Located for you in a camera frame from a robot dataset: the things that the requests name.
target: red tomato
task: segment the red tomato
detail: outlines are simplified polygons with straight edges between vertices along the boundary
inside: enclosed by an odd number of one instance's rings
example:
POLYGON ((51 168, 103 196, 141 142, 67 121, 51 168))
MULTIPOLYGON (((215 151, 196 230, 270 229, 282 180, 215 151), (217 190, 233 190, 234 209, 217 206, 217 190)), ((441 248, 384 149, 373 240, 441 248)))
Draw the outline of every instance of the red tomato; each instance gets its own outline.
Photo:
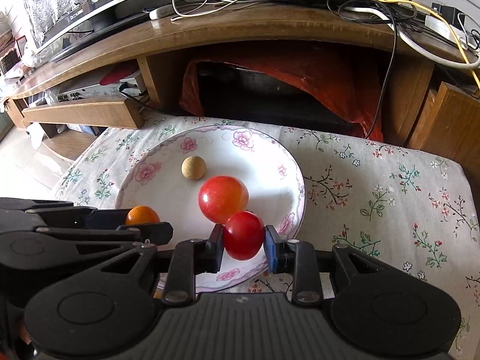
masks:
POLYGON ((263 244, 262 220, 250 211, 233 214, 225 224, 223 243, 232 258, 251 259, 263 244))
POLYGON ((198 205, 202 213, 214 223, 225 225, 234 213, 245 210, 248 190, 240 180, 230 176, 215 176, 202 185, 198 205))

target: wooden tv stand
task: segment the wooden tv stand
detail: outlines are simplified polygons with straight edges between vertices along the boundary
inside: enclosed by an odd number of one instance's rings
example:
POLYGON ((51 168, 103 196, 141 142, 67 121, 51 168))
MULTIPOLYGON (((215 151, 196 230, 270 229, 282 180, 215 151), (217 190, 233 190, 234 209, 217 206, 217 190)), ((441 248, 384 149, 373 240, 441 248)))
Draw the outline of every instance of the wooden tv stand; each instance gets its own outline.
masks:
MULTIPOLYGON (((29 110, 25 110, 24 99, 96 68, 136 59, 150 104, 168 110, 178 102, 190 57, 203 45, 282 39, 349 44, 389 52, 393 38, 393 32, 386 25, 351 23, 326 10, 293 5, 258 4, 173 23, 167 17, 117 33, 62 61, 46 63, 22 81, 6 105, 9 113, 14 114, 16 125, 24 128, 25 124, 34 121, 139 128, 142 121, 135 113, 138 111, 130 100, 123 98, 81 100, 29 110)), ((435 38, 422 33, 414 34, 414 39, 436 55, 463 62, 457 49, 435 38)), ((409 142, 414 132, 416 144, 425 141, 419 138, 417 121, 429 92, 434 64, 401 40, 397 53, 382 109, 382 129, 387 143, 412 147, 415 143, 409 142)), ((434 90, 439 89, 439 83, 434 86, 434 90)), ((90 144, 90 140, 80 139, 83 135, 74 135, 60 134, 55 144, 51 140, 46 144, 62 157, 73 160, 75 153, 66 154, 62 150, 76 145, 75 152, 80 153, 90 144)))

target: screw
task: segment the screw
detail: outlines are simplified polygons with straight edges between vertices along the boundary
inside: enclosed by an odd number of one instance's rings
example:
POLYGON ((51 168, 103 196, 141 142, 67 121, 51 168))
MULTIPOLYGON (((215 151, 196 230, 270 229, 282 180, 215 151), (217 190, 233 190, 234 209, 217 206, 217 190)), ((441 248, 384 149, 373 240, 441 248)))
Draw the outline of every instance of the screw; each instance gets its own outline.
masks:
POLYGON ((241 296, 235 299, 239 303, 245 303, 248 302, 250 299, 248 299, 246 296, 241 296))
POLYGON ((320 294, 315 291, 300 291, 297 293, 297 300, 300 303, 315 303, 320 300, 320 294))
POLYGON ((169 303, 183 303, 188 297, 189 296, 185 291, 175 290, 165 294, 164 299, 169 303))

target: yellow cable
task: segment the yellow cable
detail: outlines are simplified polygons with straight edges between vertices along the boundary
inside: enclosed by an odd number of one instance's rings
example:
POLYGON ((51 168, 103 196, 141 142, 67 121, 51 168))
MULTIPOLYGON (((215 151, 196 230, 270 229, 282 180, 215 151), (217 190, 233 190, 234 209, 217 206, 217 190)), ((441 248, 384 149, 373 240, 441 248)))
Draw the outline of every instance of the yellow cable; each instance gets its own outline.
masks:
MULTIPOLYGON (((436 17, 438 20, 441 20, 448 28, 448 30, 450 30, 450 33, 453 35, 454 39, 455 39, 455 43, 457 44, 457 48, 458 50, 460 51, 460 54, 462 54, 462 57, 463 59, 465 60, 466 63, 470 63, 469 59, 467 58, 467 55, 465 54, 463 48, 462 48, 462 45, 460 43, 460 40, 458 39, 458 36, 457 34, 455 33, 455 31, 452 29, 452 26, 448 23, 448 21, 446 21, 441 15, 439 15, 437 12, 435 12, 434 10, 431 10, 427 7, 425 7, 424 5, 422 4, 419 4, 419 3, 416 3, 415 1, 410 1, 410 0, 379 0, 383 3, 389 3, 389 4, 393 4, 393 3, 404 3, 404 4, 410 4, 410 5, 414 5, 415 7, 419 8, 419 9, 423 9, 424 11, 428 12, 431 16, 433 17, 436 17)), ((475 80, 475 82, 477 83, 477 86, 478 88, 480 89, 480 79, 478 78, 477 76, 477 73, 474 71, 474 70, 471 70, 470 71, 472 73, 472 76, 473 76, 473 79, 475 80)))
MULTIPOLYGON (((442 16, 440 16, 437 12, 425 7, 422 4, 416 3, 415 1, 410 1, 410 0, 378 0, 382 3, 387 3, 387 4, 394 4, 394 3, 404 3, 404 4, 409 4, 412 6, 415 6, 416 8, 422 9, 425 12, 428 12, 429 15, 436 17, 438 20, 441 20, 448 28, 450 33, 453 35, 455 39, 455 43, 457 44, 457 48, 460 51, 460 54, 462 55, 463 59, 465 60, 466 63, 470 63, 469 59, 467 58, 467 55, 465 54, 462 45, 460 44, 460 40, 458 39, 457 34, 455 31, 452 29, 452 26, 446 21, 442 16)), ((472 73, 472 76, 475 80, 475 82, 478 85, 478 88, 480 89, 480 79, 477 76, 477 73, 474 70, 470 71, 472 73)))

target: tiled floor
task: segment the tiled floor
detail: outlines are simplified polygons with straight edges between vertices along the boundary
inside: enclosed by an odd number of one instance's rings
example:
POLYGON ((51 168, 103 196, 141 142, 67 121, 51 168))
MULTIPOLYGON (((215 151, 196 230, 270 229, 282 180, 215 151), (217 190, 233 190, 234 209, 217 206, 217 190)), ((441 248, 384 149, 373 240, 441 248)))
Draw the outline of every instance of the tiled floor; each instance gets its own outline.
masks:
POLYGON ((35 150, 27 133, 13 127, 0 142, 0 196, 51 199, 69 166, 44 145, 35 150))

